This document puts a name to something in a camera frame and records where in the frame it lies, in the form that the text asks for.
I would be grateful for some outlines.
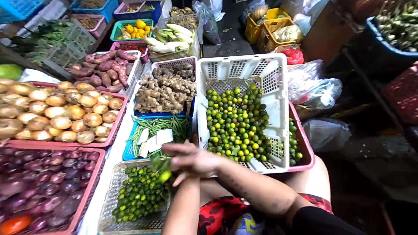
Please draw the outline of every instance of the black sleeve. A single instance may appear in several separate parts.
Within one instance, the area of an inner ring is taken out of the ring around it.
[[[352,235],[364,234],[337,216],[317,207],[302,207],[292,223],[294,234]]]

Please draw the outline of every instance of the red plastic bag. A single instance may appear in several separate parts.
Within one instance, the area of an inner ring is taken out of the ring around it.
[[[299,49],[286,49],[281,51],[281,53],[285,54],[288,59],[288,65],[291,64],[303,64],[305,60],[303,59],[303,53]]]

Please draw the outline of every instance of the forearm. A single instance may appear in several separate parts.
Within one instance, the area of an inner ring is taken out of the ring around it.
[[[196,235],[199,223],[200,178],[186,178],[167,212],[162,235]]]
[[[312,205],[286,184],[227,159],[222,160],[217,175],[254,208],[271,216],[292,219],[299,208]]]

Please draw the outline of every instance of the red patterned shorts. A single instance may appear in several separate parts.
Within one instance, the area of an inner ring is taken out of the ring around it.
[[[299,194],[316,207],[333,214],[331,203],[328,200],[310,194]],[[200,208],[197,234],[215,234],[223,226],[228,227],[232,225],[249,209],[249,205],[244,204],[239,198],[234,196],[221,197],[210,201]]]

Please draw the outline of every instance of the pink plastic basket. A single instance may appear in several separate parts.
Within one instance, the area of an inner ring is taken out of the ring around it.
[[[138,45],[138,46],[145,46],[145,48],[146,48],[145,49],[145,53],[142,54],[139,59],[141,60],[141,63],[142,64],[145,64],[146,62],[148,62],[148,60],[149,60],[148,47],[147,47],[148,44],[146,42],[142,41],[142,40],[140,40],[140,41],[138,41],[138,40],[132,40],[132,41],[118,41],[118,42],[114,42],[112,44],[112,47],[110,48],[109,51],[113,51],[113,50],[116,49],[116,47],[120,47],[120,46],[125,45],[125,44],[131,44],[131,45],[133,44],[133,45]]]
[[[32,82],[35,86],[39,87],[58,87],[58,84],[55,83],[47,83],[47,82]],[[128,98],[126,95],[120,95],[110,92],[104,92],[100,91],[104,94],[110,94],[115,98],[119,98],[123,100],[122,108],[119,110],[119,113],[117,115],[117,119],[115,121],[114,126],[112,127],[112,130],[110,131],[109,136],[107,137],[106,142],[104,143],[89,143],[89,144],[80,144],[77,142],[72,143],[64,143],[64,142],[58,142],[58,141],[37,141],[37,140],[8,140],[7,143],[11,144],[24,144],[27,146],[47,146],[49,149],[54,148],[55,146],[71,146],[71,147],[91,147],[91,148],[103,148],[109,145],[112,145],[113,142],[116,139],[116,134],[119,131],[120,124],[122,122],[122,118],[125,115],[126,112],[126,106],[128,103]]]
[[[105,155],[106,151],[100,148],[77,148],[77,147],[65,147],[65,146],[40,146],[37,144],[28,145],[26,143],[21,144],[8,144],[5,147],[12,147],[12,148],[19,148],[19,149],[48,149],[48,150],[65,150],[65,151],[72,151],[72,150],[81,150],[85,152],[98,152],[100,156],[97,160],[96,167],[93,170],[93,174],[89,180],[89,184],[87,185],[86,190],[84,191],[83,198],[77,208],[77,211],[69,219],[64,225],[60,227],[56,227],[53,229],[43,229],[36,234],[32,232],[23,230],[19,232],[20,235],[68,235],[72,234],[78,226],[81,218],[83,218],[84,214],[87,211],[87,207],[90,203],[90,200],[93,197],[94,191],[96,190],[97,184],[99,183],[100,174],[103,170],[103,166],[105,165]]]
[[[73,14],[73,17],[77,19],[77,17],[90,17],[90,18],[98,18],[99,22],[97,23],[94,29],[87,30],[91,35],[95,38],[99,38],[100,35],[103,33],[106,27],[106,21],[104,15],[86,15],[86,14]]]
[[[299,141],[298,151],[303,155],[303,158],[297,162],[297,166],[290,166],[287,172],[295,171],[306,171],[311,169],[315,164],[315,154],[312,150],[311,144],[309,143],[308,137],[303,130],[302,123],[299,119],[299,116],[296,112],[295,107],[292,102],[289,101],[289,118],[296,120],[294,124],[297,126],[297,131],[295,132],[296,138]]]

